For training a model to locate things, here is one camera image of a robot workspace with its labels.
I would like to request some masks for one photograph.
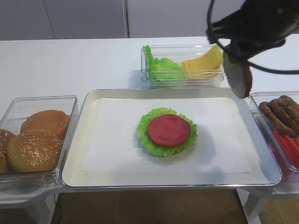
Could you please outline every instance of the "yellow cheese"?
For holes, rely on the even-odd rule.
[[[218,73],[203,73],[203,72],[188,72],[188,71],[202,71],[202,70],[219,70],[223,61],[223,55],[220,47],[214,45],[203,56],[182,62],[182,67],[186,72],[186,78],[209,78],[215,77]]]
[[[217,68],[213,69],[215,72],[200,72],[200,71],[193,71],[193,72],[186,72],[185,78],[214,78],[220,74],[221,67],[218,66]]]

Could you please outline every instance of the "burger patty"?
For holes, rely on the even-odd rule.
[[[297,135],[299,134],[299,123],[293,120],[290,115],[281,107],[278,99],[270,101],[269,106],[277,118],[279,118],[285,125],[293,129]]]
[[[283,135],[287,135],[290,138],[296,138],[298,135],[293,129],[285,125],[280,119],[270,109],[270,104],[268,102],[262,102],[259,105],[259,109],[263,114],[272,122],[275,128]]]
[[[295,121],[299,122],[299,104],[288,96],[281,96],[278,102]]]

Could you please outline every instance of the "white wall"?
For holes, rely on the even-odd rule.
[[[0,0],[0,40],[126,38],[126,0]]]
[[[0,40],[53,39],[43,0],[0,0]]]
[[[129,34],[136,37],[204,36],[210,0],[128,0]],[[214,20],[244,0],[216,0]]]

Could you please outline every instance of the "green lettuce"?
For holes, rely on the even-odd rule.
[[[148,45],[143,47],[143,52],[147,57],[147,67],[151,79],[184,78],[183,68],[178,63],[169,58],[154,58]]]
[[[188,138],[188,140],[183,143],[180,146],[175,146],[175,147],[164,147],[155,144],[151,139],[148,134],[148,126],[149,123],[156,117],[159,117],[164,114],[177,114],[175,110],[168,109],[168,108],[159,108],[159,109],[154,109],[150,111],[148,114],[142,116],[138,128],[137,128],[137,133],[138,137],[142,139],[141,145],[145,148],[147,148],[148,151],[150,151],[154,155],[158,156],[170,156],[173,155],[176,152],[181,152],[184,149],[187,149],[191,144],[193,144],[196,141],[197,138],[197,125],[193,124],[193,122],[187,118],[183,114],[179,114],[181,118],[186,120],[190,126],[191,126],[191,133]]]

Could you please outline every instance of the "hamburger bun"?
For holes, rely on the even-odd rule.
[[[21,126],[21,133],[32,129],[43,129],[64,139],[70,118],[63,111],[41,111],[31,115]]]
[[[53,170],[58,162],[62,141],[49,131],[34,129],[10,140],[7,161],[16,172]]]
[[[10,131],[0,129],[0,174],[8,173],[10,171],[6,158],[6,148],[14,136],[15,134]]]

